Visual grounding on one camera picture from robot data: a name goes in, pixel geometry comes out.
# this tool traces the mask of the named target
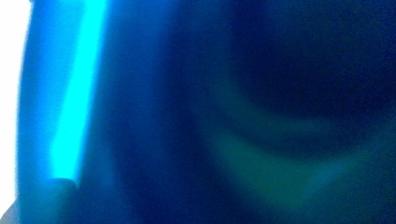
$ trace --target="blue light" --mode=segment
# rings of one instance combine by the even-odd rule
[[[85,2],[75,58],[57,131],[49,149],[50,177],[70,178],[79,182],[105,16],[106,0]]]

